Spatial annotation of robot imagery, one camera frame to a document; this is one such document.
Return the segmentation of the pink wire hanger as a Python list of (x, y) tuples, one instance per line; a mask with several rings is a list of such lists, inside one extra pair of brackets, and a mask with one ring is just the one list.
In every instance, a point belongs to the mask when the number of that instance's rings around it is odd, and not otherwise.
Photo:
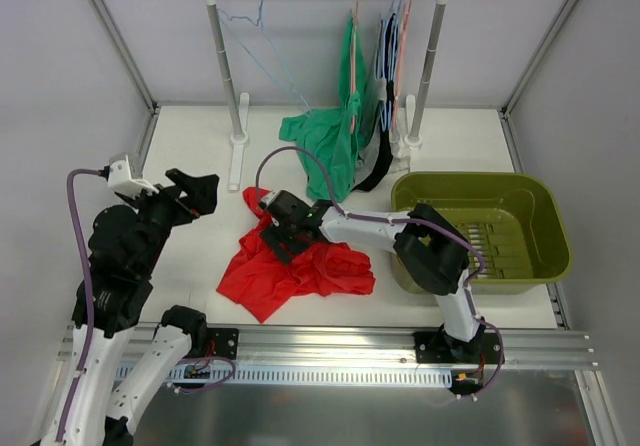
[[(359, 12), (359, 1), (355, 1), (355, 6), (352, 9), (352, 32), (351, 32), (351, 43), (350, 43), (350, 97), (351, 99), (355, 99), (355, 95), (357, 93), (357, 29), (358, 29), (358, 12)], [(351, 126), (350, 133), (353, 134), (355, 132), (356, 127), (356, 118), (357, 115), (354, 113), (351, 117)]]

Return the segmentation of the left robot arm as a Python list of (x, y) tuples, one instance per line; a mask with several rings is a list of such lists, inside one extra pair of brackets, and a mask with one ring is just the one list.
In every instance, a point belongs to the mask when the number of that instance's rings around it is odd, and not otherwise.
[(72, 313), (72, 353), (62, 396), (41, 445), (130, 445), (139, 422), (171, 369), (207, 348), (204, 313), (175, 305), (167, 310), (149, 349), (115, 386), (116, 370), (152, 292), (152, 274), (172, 230), (212, 214), (219, 177), (166, 171), (168, 187), (133, 175), (127, 160), (87, 175), (106, 180), (119, 197), (101, 211), (91, 236), (80, 226), (74, 180), (67, 200), (83, 280)]

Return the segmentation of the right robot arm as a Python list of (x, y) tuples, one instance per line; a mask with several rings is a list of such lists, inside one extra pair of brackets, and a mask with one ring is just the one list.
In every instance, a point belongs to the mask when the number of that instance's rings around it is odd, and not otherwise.
[(268, 192), (258, 205), (271, 218), (260, 236), (283, 264), (316, 244), (365, 245), (394, 254), (411, 280), (436, 297), (443, 316), (426, 349), (458, 363), (481, 359), (485, 326), (467, 290), (473, 248), (433, 207), (349, 212), (329, 200), (309, 205), (285, 190)]

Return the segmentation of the red tank top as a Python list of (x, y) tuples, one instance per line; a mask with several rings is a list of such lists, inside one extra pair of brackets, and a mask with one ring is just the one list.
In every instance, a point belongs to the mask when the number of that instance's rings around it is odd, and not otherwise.
[(369, 257), (344, 243), (314, 244), (291, 263), (280, 262), (260, 237), (272, 224), (271, 217), (258, 206), (266, 193), (253, 186), (243, 191), (243, 200), (258, 223), (239, 239), (240, 249), (219, 282), (219, 294), (263, 323), (296, 296), (365, 296), (373, 292), (375, 277)]

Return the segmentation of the green tank top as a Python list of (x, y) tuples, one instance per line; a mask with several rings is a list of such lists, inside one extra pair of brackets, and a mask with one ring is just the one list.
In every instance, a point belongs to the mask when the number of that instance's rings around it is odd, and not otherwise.
[[(368, 67), (362, 51), (360, 28), (357, 29), (357, 93), (350, 95), (350, 43), (352, 19), (349, 16), (343, 35), (339, 100), (336, 108), (313, 109), (306, 114), (282, 120), (279, 139), (292, 142), (300, 151), (299, 160), (307, 175), (306, 194), (313, 200), (328, 200), (333, 192), (339, 202), (354, 186), (354, 173), (363, 137), (360, 122)], [(356, 127), (350, 133), (351, 117), (356, 113)]]

